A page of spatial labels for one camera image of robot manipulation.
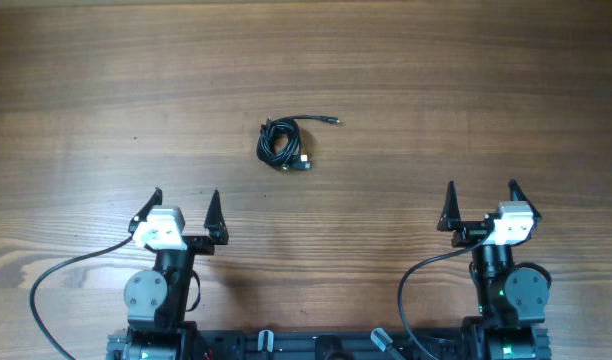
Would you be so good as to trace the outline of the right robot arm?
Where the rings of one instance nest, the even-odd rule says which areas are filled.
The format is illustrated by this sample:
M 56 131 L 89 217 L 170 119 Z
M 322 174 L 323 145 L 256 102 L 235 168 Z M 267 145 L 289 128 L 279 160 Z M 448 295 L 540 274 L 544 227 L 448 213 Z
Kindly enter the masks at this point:
M 462 353 L 466 359 L 547 360 L 552 357 L 545 307 L 552 285 L 550 273 L 532 263 L 517 263 L 512 250 L 531 239 L 541 214 L 514 180 L 510 199 L 480 221 L 461 219 L 453 182 L 447 185 L 437 229 L 451 232 L 451 245 L 472 254 L 469 274 L 480 314 L 462 321 Z

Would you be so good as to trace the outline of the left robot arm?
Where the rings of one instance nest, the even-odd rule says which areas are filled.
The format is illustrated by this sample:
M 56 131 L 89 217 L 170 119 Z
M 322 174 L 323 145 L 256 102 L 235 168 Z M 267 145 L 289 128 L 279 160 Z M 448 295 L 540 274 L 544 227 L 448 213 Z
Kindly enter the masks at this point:
M 120 360 L 212 359 L 212 349 L 185 314 L 201 300 L 188 302 L 190 285 L 200 281 L 194 270 L 198 255 L 212 256 L 226 245 L 229 233 L 222 213 L 220 193 L 212 195 L 204 221 L 204 235 L 185 235 L 185 219 L 177 206 L 163 204 L 156 189 L 129 223 L 128 232 L 137 246 L 155 254 L 150 270 L 133 275 L 123 297 L 128 309 L 128 328 L 108 339 L 106 357 Z

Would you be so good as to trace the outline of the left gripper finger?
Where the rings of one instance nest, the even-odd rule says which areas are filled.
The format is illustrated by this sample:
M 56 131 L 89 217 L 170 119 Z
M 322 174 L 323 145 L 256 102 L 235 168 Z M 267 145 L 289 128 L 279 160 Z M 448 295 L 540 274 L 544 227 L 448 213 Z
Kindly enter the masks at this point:
M 156 206 L 161 205 L 163 202 L 163 192 L 159 187 L 155 188 L 154 193 L 146 204 L 133 216 L 128 226 L 128 232 L 134 234 L 137 227 L 141 222 L 144 222 L 150 213 L 150 211 Z
M 222 213 L 220 193 L 215 190 L 209 204 L 204 221 L 204 228 L 208 232 L 208 237 L 216 245 L 227 245 L 229 232 Z

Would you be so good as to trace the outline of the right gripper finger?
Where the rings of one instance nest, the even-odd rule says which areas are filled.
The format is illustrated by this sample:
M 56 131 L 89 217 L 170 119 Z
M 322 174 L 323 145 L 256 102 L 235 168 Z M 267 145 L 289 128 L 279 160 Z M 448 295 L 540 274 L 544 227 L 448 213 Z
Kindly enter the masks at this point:
M 456 231 L 461 228 L 461 215 L 458 205 L 458 198 L 455 183 L 449 181 L 442 212 L 437 223 L 437 230 L 440 232 Z
M 526 202 L 532 211 L 534 222 L 535 223 L 541 222 L 542 221 L 541 213 L 536 209 L 536 207 L 532 204 L 532 202 L 524 194 L 524 192 L 522 191 L 517 181 L 515 179 L 511 179 L 508 183 L 508 187 L 510 191 L 510 200 Z

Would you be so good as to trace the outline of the black USB cable blue plug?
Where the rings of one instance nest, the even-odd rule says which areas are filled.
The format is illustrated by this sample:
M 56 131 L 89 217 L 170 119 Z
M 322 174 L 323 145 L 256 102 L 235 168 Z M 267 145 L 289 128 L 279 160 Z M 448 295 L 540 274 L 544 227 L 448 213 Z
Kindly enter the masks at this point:
M 286 137 L 286 144 L 275 148 L 277 140 Z M 309 170 L 310 162 L 302 159 L 302 139 L 300 128 L 293 118 L 268 119 L 260 127 L 256 154 L 259 160 L 273 168 L 283 170 Z

